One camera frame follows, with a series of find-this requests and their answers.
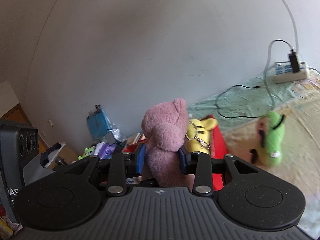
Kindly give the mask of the yellow tiger plush toy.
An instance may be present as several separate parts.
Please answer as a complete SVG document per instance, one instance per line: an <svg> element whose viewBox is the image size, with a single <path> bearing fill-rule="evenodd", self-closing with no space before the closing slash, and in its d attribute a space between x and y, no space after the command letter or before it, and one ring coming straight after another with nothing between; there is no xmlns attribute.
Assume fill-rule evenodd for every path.
<svg viewBox="0 0 320 240"><path fill-rule="evenodd" d="M217 120L207 118L204 120L190 119L185 135L185 148L189 152L201 152L212 156L212 131L217 126Z"/></svg>

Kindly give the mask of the pink plush teddy bear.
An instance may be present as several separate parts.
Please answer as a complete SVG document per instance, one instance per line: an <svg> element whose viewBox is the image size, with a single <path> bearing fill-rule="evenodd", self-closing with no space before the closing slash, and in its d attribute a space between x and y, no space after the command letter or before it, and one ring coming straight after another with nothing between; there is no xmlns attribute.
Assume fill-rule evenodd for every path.
<svg viewBox="0 0 320 240"><path fill-rule="evenodd" d="M155 178L161 187L193 187L194 176L183 175L178 150L188 128L186 101L177 98L159 103L144 114L142 131L147 138L142 180Z"/></svg>

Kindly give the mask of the green plush toy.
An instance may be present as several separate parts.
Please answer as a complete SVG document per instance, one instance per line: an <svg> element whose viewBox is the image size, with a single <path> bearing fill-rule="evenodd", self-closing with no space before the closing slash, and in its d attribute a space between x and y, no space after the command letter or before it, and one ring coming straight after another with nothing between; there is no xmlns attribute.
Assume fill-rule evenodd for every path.
<svg viewBox="0 0 320 240"><path fill-rule="evenodd" d="M284 114L268 111L258 119L256 126L258 143L256 148L250 150L252 164L257 161L267 166L276 166L281 163L285 118Z"/></svg>

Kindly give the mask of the red storage box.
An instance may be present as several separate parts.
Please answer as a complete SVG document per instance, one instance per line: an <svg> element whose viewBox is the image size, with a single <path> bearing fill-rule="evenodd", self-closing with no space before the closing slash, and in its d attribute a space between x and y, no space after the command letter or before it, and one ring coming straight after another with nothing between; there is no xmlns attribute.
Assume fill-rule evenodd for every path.
<svg viewBox="0 0 320 240"><path fill-rule="evenodd" d="M215 116L212 114L205 116L200 119L201 121L213 118ZM138 147L136 144L127 144L123 150L123 153L133 153L134 150ZM228 153L228 148L223 138L223 135L220 131L218 124L210 130L210 152L212 158L223 159L224 155ZM214 191L219 191L223 188L223 179L221 174L213 174L213 188Z"/></svg>

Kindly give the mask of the pile of colourful toys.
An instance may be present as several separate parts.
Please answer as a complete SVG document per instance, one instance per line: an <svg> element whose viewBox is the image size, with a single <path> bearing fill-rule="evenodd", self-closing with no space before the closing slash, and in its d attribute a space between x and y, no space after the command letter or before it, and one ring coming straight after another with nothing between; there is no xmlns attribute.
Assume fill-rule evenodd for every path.
<svg viewBox="0 0 320 240"><path fill-rule="evenodd" d="M78 160L84 159L89 155L97 155L100 159L111 159L112 154L116 152L117 146L124 146L121 152L124 154L130 154L137 149L140 143L145 142L147 142L147 138L142 133L136 133L122 143L117 141L111 133L108 132L102 142L99 142L89 148L85 148L84 153L78 156Z"/></svg>

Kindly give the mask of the wooden door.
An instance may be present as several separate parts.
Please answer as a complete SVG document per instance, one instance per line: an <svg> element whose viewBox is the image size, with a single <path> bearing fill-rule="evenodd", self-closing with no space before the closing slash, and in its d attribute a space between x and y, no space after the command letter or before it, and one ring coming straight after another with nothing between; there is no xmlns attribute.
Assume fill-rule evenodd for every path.
<svg viewBox="0 0 320 240"><path fill-rule="evenodd" d="M18 103L16 106L14 106L12 109L7 111L7 113L3 114L1 116L1 119L4 120L9 120L13 122L19 122L23 123L25 126L33 127L33 124L25 114L22 106ZM48 145L44 140L41 138L40 135L39 137L39 153L43 153L45 150L48 149Z"/></svg>

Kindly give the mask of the blue plastic bag package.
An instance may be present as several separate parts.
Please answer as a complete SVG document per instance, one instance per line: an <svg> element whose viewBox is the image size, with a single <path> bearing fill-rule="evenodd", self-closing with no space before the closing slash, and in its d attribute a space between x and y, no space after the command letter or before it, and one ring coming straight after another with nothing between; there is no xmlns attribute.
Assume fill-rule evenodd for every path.
<svg viewBox="0 0 320 240"><path fill-rule="evenodd" d="M108 133L111 133L115 140L119 138L119 130L114 128L100 105L95 105L95 110L89 112L86 123L93 142L107 140L110 137Z"/></svg>

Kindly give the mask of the white power strip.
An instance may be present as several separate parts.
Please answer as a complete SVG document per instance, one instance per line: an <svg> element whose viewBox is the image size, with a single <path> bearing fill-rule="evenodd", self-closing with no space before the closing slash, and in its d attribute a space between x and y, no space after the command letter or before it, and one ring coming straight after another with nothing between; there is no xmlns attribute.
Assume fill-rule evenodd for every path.
<svg viewBox="0 0 320 240"><path fill-rule="evenodd" d="M304 80L309 77L309 66L306 62L300 61L300 71L294 73L290 64L276 64L272 81L274 83L286 83L291 81Z"/></svg>

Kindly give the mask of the black power adapter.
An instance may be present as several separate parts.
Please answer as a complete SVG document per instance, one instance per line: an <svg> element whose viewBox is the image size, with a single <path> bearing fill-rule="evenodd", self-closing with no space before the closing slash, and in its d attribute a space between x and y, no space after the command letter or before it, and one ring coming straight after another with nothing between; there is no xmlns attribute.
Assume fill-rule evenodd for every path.
<svg viewBox="0 0 320 240"><path fill-rule="evenodd" d="M292 72L293 73L300 72L300 64L299 64L296 52L291 51L291 53L288 54L288 57L291 64Z"/></svg>

